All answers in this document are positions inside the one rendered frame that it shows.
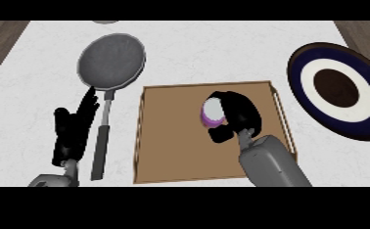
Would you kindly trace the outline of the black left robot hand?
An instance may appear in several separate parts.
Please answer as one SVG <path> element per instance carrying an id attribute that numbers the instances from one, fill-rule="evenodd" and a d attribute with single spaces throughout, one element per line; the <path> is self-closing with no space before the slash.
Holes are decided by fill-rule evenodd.
<path id="1" fill-rule="evenodd" d="M 54 166 L 61 167 L 67 160 L 79 161 L 83 157 L 89 128 L 100 107 L 97 100 L 95 89 L 89 87 L 76 113 L 69 113 L 64 108 L 57 108 L 52 112 L 55 141 L 51 164 Z"/>

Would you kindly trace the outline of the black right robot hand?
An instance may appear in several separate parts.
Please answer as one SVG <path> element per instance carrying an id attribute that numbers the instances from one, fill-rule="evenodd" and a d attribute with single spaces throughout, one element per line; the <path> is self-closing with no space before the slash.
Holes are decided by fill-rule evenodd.
<path id="1" fill-rule="evenodd" d="M 256 137 L 260 132 L 260 116 L 250 99 L 232 91 L 215 91 L 209 97 L 220 101 L 226 120 L 226 124 L 219 124 L 215 128 L 207 129 L 212 142 L 225 142 L 243 129 L 251 130 L 251 137 Z"/>

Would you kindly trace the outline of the purple can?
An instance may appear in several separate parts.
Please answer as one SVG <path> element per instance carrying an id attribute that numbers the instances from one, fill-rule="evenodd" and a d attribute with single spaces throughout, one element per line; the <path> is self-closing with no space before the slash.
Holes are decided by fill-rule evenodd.
<path id="1" fill-rule="evenodd" d="M 216 127 L 225 119 L 220 107 L 220 100 L 217 98 L 207 98 L 200 108 L 200 120 L 206 127 Z"/>

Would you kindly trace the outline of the brown wooden tray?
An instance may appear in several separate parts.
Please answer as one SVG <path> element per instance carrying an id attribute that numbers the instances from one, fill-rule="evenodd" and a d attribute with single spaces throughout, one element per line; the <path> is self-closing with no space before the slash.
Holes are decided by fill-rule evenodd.
<path id="1" fill-rule="evenodd" d="M 238 141 L 213 143 L 200 121 L 200 107 L 215 91 L 232 91 L 248 97 L 260 115 L 259 134 L 273 135 L 287 152 L 296 152 L 276 90 L 268 81 L 145 86 L 132 160 L 135 184 L 244 175 Z"/>

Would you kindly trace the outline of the blue white brown plate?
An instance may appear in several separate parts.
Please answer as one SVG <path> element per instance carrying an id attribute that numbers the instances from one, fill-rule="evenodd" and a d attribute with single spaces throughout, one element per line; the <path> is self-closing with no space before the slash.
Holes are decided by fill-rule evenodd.
<path id="1" fill-rule="evenodd" d="M 294 98 L 331 132 L 370 141 L 370 60 L 340 45 L 303 45 L 287 62 Z"/>

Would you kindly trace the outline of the grey frying pan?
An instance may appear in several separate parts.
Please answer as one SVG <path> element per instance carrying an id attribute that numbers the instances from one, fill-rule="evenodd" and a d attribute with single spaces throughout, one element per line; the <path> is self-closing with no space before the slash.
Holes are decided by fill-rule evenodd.
<path id="1" fill-rule="evenodd" d="M 104 92 L 101 125 L 98 127 L 94 151 L 91 180 L 104 175 L 108 144 L 110 102 L 117 89 L 122 89 L 138 77 L 145 64 L 144 46 L 129 34 L 113 33 L 91 42 L 77 59 L 76 72 L 80 81 Z"/>

